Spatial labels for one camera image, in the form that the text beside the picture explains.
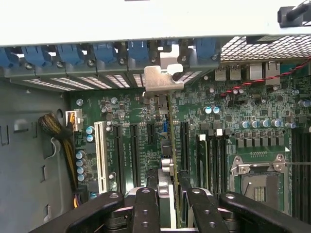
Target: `cable bundle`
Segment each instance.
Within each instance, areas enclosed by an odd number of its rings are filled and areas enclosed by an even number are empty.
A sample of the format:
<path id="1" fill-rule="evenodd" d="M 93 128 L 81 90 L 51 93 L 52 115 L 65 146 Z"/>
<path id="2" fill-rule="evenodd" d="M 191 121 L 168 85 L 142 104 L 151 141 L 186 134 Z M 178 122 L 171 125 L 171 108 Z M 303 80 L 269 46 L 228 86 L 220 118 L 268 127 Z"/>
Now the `cable bundle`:
<path id="1" fill-rule="evenodd" d="M 66 127 L 63 127 L 60 124 L 56 115 L 53 113 L 45 114 L 44 116 L 40 117 L 38 121 L 44 132 L 46 132 L 49 136 L 58 139 L 62 144 L 66 155 L 66 164 L 69 171 L 71 188 L 73 191 L 75 191 L 78 187 L 78 181 L 76 165 L 74 162 L 74 149 L 71 141 L 71 137 L 73 135 L 72 126 L 74 122 L 74 115 L 69 114 L 68 124 Z"/>

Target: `black pcie slot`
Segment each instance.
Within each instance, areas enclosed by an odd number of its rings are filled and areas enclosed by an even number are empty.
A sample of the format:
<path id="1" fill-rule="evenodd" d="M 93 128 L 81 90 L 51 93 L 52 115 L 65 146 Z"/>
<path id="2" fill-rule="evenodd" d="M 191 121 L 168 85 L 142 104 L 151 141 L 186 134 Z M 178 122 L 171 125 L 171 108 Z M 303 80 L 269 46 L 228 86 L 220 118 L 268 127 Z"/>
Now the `black pcie slot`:
<path id="1" fill-rule="evenodd" d="M 292 130 L 292 162 L 310 162 L 311 135 L 301 129 Z M 293 217 L 311 224 L 311 168 L 308 165 L 292 167 Z"/>
<path id="2" fill-rule="evenodd" d="M 122 142 L 122 126 L 113 126 L 114 147 L 117 154 L 117 191 L 120 193 L 126 192 L 125 180 L 124 180 L 124 153 Z"/>
<path id="3" fill-rule="evenodd" d="M 147 123 L 147 136 L 148 144 L 153 145 L 156 143 L 156 127 L 153 123 Z"/>
<path id="4" fill-rule="evenodd" d="M 138 141 L 138 124 L 130 125 L 131 132 L 131 154 L 133 167 L 134 187 L 141 186 L 140 180 L 140 159 L 139 159 L 139 141 Z"/>
<path id="5" fill-rule="evenodd" d="M 189 123 L 180 123 L 180 151 L 181 151 L 181 164 L 183 170 L 190 170 L 189 158 Z"/>

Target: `capacitor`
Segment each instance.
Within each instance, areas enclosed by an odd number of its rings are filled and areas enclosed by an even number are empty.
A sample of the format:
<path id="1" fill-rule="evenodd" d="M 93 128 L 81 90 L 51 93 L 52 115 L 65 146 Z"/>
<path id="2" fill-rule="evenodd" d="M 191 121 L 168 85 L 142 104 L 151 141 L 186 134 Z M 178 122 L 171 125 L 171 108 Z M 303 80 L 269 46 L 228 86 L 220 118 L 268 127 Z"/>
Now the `capacitor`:
<path id="1" fill-rule="evenodd" d="M 108 112 L 108 108 L 106 106 L 102 107 L 101 112 L 102 113 L 107 113 Z"/>
<path id="2" fill-rule="evenodd" d="M 86 166 L 80 166 L 77 168 L 78 174 L 83 174 L 86 171 Z"/>
<path id="3" fill-rule="evenodd" d="M 286 127 L 286 128 L 289 128 L 289 129 L 294 129 L 294 128 L 296 128 L 296 124 L 295 124 L 295 123 L 289 123 L 289 122 L 287 122 L 287 123 L 285 124 L 285 127 Z"/>
<path id="4" fill-rule="evenodd" d="M 112 126 L 112 121 L 111 121 L 111 120 L 108 120 L 108 121 L 106 122 L 106 125 L 107 125 L 107 126 Z"/>
<path id="5" fill-rule="evenodd" d="M 87 142 L 93 142 L 94 138 L 95 138 L 95 136 L 93 134 L 89 134 L 88 136 L 86 136 Z"/>
<path id="6" fill-rule="evenodd" d="M 300 101 L 298 101 L 298 105 L 300 107 L 308 108 L 311 106 L 311 101 L 310 100 L 300 100 Z"/>
<path id="7" fill-rule="evenodd" d="M 112 128 L 111 128 L 110 126 L 107 126 L 107 127 L 106 127 L 106 131 L 107 131 L 107 132 L 112 132 Z"/>
<path id="8" fill-rule="evenodd" d="M 248 128 L 248 122 L 247 121 L 241 121 L 240 122 L 240 128 L 247 129 Z"/>
<path id="9" fill-rule="evenodd" d="M 261 120 L 259 124 L 260 124 L 261 127 L 268 127 L 269 126 L 269 121 Z"/>
<path id="10" fill-rule="evenodd" d="M 257 128 L 258 127 L 258 122 L 255 121 L 255 120 L 252 120 L 249 125 L 250 125 L 251 128 Z"/>
<path id="11" fill-rule="evenodd" d="M 205 107 L 205 108 L 203 109 L 203 111 L 204 111 L 206 114 L 211 114 L 212 109 L 211 109 L 211 107 Z"/>
<path id="12" fill-rule="evenodd" d="M 213 107 L 212 107 L 212 111 L 213 111 L 214 114 L 219 114 L 220 109 L 219 109 L 219 107 L 217 107 L 217 106 L 213 106 Z"/>
<path id="13" fill-rule="evenodd" d="M 280 127 L 281 126 L 281 122 L 279 120 L 272 120 L 271 121 L 271 126 L 272 127 Z"/>
<path id="14" fill-rule="evenodd" d="M 110 180 L 112 180 L 112 179 L 114 179 L 115 177 L 116 177 L 116 173 L 113 171 L 113 172 L 111 172 L 110 174 L 109 174 L 109 179 Z"/>
<path id="15" fill-rule="evenodd" d="M 86 133 L 87 134 L 92 134 L 94 132 L 95 132 L 95 128 L 93 126 L 87 127 L 87 129 L 86 129 Z"/>
<path id="16" fill-rule="evenodd" d="M 86 155 L 86 153 L 83 150 L 80 150 L 76 153 L 76 158 L 82 159 L 85 155 Z"/>
<path id="17" fill-rule="evenodd" d="M 85 178 L 86 178 L 86 174 L 85 174 L 85 173 L 84 173 L 84 174 L 79 174 L 79 175 L 78 175 L 78 181 L 80 181 L 80 182 L 84 181 Z"/>
<path id="18" fill-rule="evenodd" d="M 85 165 L 86 164 L 86 160 L 85 159 L 79 159 L 79 160 L 77 160 L 77 162 L 76 162 L 76 165 L 77 166 L 83 166 L 83 165 Z"/>

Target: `pci slot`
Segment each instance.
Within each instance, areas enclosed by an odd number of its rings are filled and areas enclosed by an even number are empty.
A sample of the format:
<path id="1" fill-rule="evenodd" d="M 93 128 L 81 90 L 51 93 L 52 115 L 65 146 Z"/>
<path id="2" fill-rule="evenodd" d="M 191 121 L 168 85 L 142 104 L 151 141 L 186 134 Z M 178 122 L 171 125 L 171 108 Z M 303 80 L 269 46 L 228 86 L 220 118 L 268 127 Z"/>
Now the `pci slot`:
<path id="1" fill-rule="evenodd" d="M 134 182 L 134 187 L 140 187 L 141 186 L 141 177 L 140 177 L 138 124 L 131 124 L 130 125 L 130 132 L 131 132 L 131 154 L 132 154 L 133 182 Z"/>
<path id="2" fill-rule="evenodd" d="M 99 121 L 94 123 L 95 128 L 95 146 L 96 146 L 96 159 L 97 159 L 97 172 L 98 172 L 98 188 L 99 193 L 108 191 L 108 168 L 107 166 L 107 149 L 105 137 L 105 122 Z"/>
<path id="3" fill-rule="evenodd" d="M 156 127 L 153 123 L 147 123 L 148 144 L 153 145 L 156 143 Z"/>
<path id="4" fill-rule="evenodd" d="M 113 140 L 115 153 L 117 156 L 117 191 L 120 193 L 126 192 L 125 179 L 124 179 L 124 152 L 122 142 L 122 125 L 113 126 Z"/>
<path id="5" fill-rule="evenodd" d="M 181 151 L 181 164 L 183 170 L 190 170 L 189 158 L 189 123 L 180 123 L 180 151 Z"/>
<path id="6" fill-rule="evenodd" d="M 311 134 L 301 129 L 292 130 L 292 162 L 311 162 Z M 292 166 L 293 217 L 311 224 L 311 167 Z"/>

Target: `gray metal panel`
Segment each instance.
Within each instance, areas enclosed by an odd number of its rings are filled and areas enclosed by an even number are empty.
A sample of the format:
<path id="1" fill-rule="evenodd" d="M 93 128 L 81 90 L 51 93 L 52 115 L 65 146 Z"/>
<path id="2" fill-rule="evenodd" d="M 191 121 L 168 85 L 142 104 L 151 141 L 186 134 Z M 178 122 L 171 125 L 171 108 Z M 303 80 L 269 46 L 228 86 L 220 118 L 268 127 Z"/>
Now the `gray metal panel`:
<path id="1" fill-rule="evenodd" d="M 45 159 L 51 144 L 36 123 L 66 105 L 59 93 L 4 82 L 0 99 L 0 232 L 24 233 L 44 223 L 47 206 L 50 219 L 72 208 L 65 157 L 61 151 Z"/>

